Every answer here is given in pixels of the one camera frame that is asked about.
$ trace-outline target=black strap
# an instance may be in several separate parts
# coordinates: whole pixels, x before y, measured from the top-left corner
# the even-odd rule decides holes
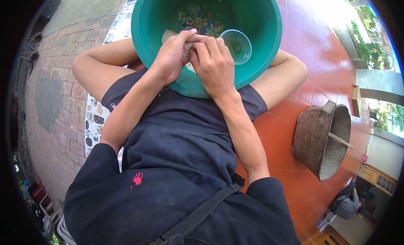
[[[182,237],[189,235],[213,210],[215,210],[223,199],[238,192],[240,189],[241,186],[236,183],[228,184],[227,187],[216,192],[215,195],[210,197],[200,207],[189,214],[188,217],[183,219],[165,234],[160,235],[156,239],[155,244],[161,244],[177,234],[180,234]]]

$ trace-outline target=rice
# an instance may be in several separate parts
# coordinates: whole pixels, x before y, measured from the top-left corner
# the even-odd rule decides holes
[[[169,39],[169,37],[174,36],[174,35],[178,35],[178,34],[176,32],[174,32],[173,30],[166,30],[163,34],[163,37],[161,38],[161,43],[164,44]],[[193,42],[185,43],[185,46],[182,50],[182,56],[184,56],[184,58],[188,59],[188,63],[185,65],[185,66],[187,66],[187,69],[195,73],[195,69],[190,62],[191,55],[189,54],[189,49],[190,49],[190,47],[192,47],[193,44],[194,44]]]

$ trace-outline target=black shorts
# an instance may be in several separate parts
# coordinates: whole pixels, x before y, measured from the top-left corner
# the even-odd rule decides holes
[[[112,111],[146,71],[144,67],[118,79],[105,93],[101,104]],[[251,121],[267,111],[265,101],[252,86],[247,85],[238,92]],[[182,96],[167,86],[155,97],[141,120],[156,116],[228,133],[223,115],[212,99]]]

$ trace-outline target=clear plastic cup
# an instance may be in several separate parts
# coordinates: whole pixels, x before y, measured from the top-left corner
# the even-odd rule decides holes
[[[234,65],[242,65],[250,59],[253,48],[244,33],[239,30],[229,29],[222,32],[219,38],[223,38],[225,45],[229,48]]]

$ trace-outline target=green plastic basin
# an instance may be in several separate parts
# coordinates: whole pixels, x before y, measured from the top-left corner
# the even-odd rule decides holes
[[[282,36],[282,20],[275,0],[137,0],[133,9],[132,40],[147,68],[157,56],[165,30],[179,33],[192,28],[213,37],[236,29],[249,38],[251,57],[235,66],[236,89],[248,85],[268,68]],[[199,77],[186,67],[169,87],[185,96],[209,98]]]

